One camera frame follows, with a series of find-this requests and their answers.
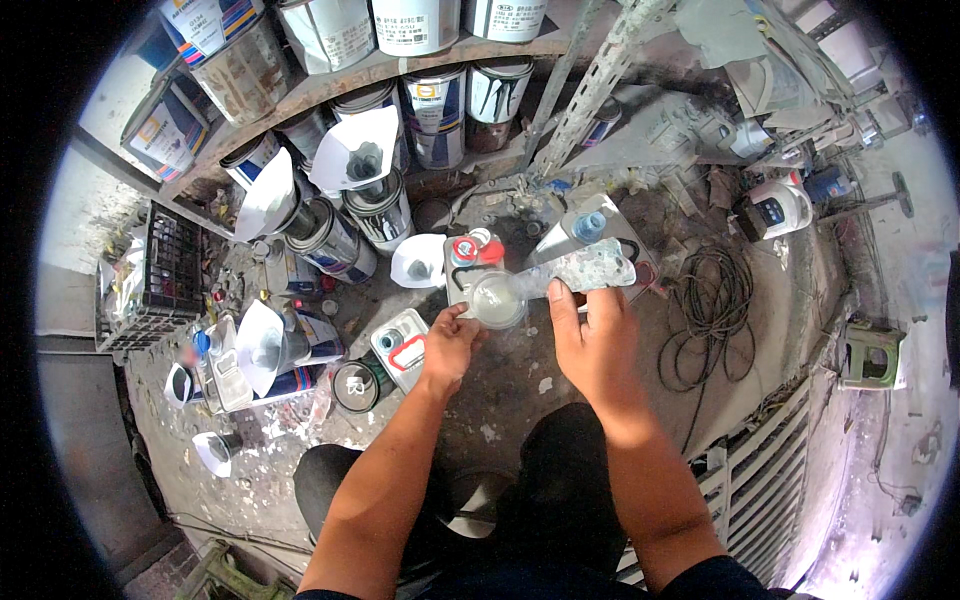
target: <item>person's right hand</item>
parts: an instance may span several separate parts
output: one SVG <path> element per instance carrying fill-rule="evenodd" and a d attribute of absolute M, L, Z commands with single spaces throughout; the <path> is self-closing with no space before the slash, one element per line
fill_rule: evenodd
<path fill-rule="evenodd" d="M 550 282 L 550 318 L 560 370 L 590 404 L 617 402 L 636 393 L 638 323 L 619 288 L 587 292 L 581 324 L 570 288 Z"/>

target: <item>person's left hand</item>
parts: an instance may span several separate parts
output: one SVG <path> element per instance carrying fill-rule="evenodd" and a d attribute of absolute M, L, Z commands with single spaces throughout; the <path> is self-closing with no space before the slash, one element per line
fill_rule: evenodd
<path fill-rule="evenodd" d="M 487 331 L 480 330 L 480 322 L 476 319 L 457 319 L 467 310 L 466 302 L 445 308 L 426 335 L 420 380 L 436 385 L 447 395 L 460 389 L 460 382 L 470 366 L 470 356 L 488 335 Z"/>

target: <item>metal pole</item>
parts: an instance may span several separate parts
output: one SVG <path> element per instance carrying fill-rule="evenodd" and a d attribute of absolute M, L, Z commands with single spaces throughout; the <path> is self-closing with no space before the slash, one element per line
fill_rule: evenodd
<path fill-rule="evenodd" d="M 657 28 L 651 26 L 661 23 L 667 17 L 667 10 L 676 2 L 630 0 L 622 4 L 620 16 L 580 81 L 560 125 L 527 170 L 534 181 L 547 180 L 551 172 L 563 166 L 593 115 L 633 62 L 639 47 L 657 32 Z"/>
<path fill-rule="evenodd" d="M 233 231 L 222 223 L 212 219 L 211 215 L 205 210 L 189 202 L 180 202 L 176 199 L 163 199 L 159 194 L 159 181 L 154 181 L 145 173 L 131 165 L 122 156 L 100 143 L 100 140 L 84 128 L 77 126 L 74 129 L 70 146 L 94 165 L 103 169 L 106 173 L 113 175 L 150 200 L 173 210 L 181 217 L 196 223 L 204 229 L 213 231 L 227 240 L 233 239 Z"/>
<path fill-rule="evenodd" d="M 527 134 L 526 148 L 518 171 L 523 171 L 530 166 L 530 161 L 534 158 L 534 152 L 537 151 L 537 144 L 543 137 L 546 122 L 550 119 L 553 108 L 557 105 L 557 99 L 560 97 L 560 92 L 564 89 L 566 77 L 570 74 L 573 63 L 580 56 L 580 51 L 587 41 L 590 27 L 593 25 L 593 19 L 596 18 L 600 7 L 604 3 L 605 0 L 587 0 L 580 4 L 580 12 L 577 13 L 577 19 L 573 22 L 573 28 L 570 32 L 570 45 L 566 48 L 566 54 L 558 57 L 557 62 L 554 63 L 546 89 L 540 96 L 540 104 L 537 106 L 537 114 L 534 115 L 530 132 Z"/>

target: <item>shelf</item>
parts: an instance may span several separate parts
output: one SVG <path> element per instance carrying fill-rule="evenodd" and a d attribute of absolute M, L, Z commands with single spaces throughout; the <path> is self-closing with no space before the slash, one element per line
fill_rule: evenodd
<path fill-rule="evenodd" d="M 460 39 L 456 43 L 437 54 L 426 57 L 398 58 L 374 50 L 370 56 L 342 71 L 305 77 L 280 101 L 274 112 L 256 123 L 243 128 L 234 128 L 226 120 L 221 119 L 219 128 L 197 155 L 190 170 L 180 176 L 178 180 L 164 183 L 160 188 L 160 197 L 166 201 L 173 201 L 195 179 L 202 177 L 204 173 L 209 174 L 220 169 L 220 159 L 240 147 L 247 140 L 260 135 L 295 114 L 358 87 L 444 64 L 496 57 L 556 56 L 566 52 L 570 44 L 570 36 L 567 31 L 558 28 L 549 19 L 543 20 L 540 31 L 540 36 L 523 44 L 490 41 L 461 31 Z"/>

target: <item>red handle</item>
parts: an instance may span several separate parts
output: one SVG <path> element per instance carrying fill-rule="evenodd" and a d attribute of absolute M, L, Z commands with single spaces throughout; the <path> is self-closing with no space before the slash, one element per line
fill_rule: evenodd
<path fill-rule="evenodd" d="M 393 350 L 390 351 L 390 354 L 387 355 L 387 361 L 391 364 L 391 366 L 393 366 L 394 369 L 396 369 L 396 370 L 398 370 L 398 371 L 406 371 L 406 370 L 407 370 L 406 367 L 401 367 L 400 365 L 398 365 L 398 364 L 396 363 L 396 360 L 394 360 L 394 359 L 396 358 L 396 356 L 397 356 L 398 354 L 400 354 L 400 353 L 403 352 L 404 350 L 408 349 L 408 347 L 410 347 L 410 346 L 411 346 L 414 342 L 416 342 L 417 340 L 423 340 L 423 342 L 426 344 L 426 336 L 424 336 L 422 333 L 418 333 L 418 334 L 415 335 L 414 337 L 410 338 L 409 340 L 407 340 L 407 341 L 404 342 L 403 344 L 400 344 L 398 347 L 396 347 L 396 348 L 394 348 Z"/>

